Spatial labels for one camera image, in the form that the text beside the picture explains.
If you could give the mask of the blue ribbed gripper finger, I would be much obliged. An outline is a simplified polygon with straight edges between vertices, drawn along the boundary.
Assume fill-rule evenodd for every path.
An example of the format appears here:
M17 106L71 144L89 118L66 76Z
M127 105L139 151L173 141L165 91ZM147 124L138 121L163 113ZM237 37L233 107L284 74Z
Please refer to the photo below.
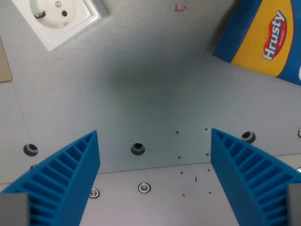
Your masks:
M78 226L100 165L94 130L47 157L1 193L28 195L31 226Z
M211 164L240 226L287 226L286 191L301 181L294 168L218 129L211 132Z

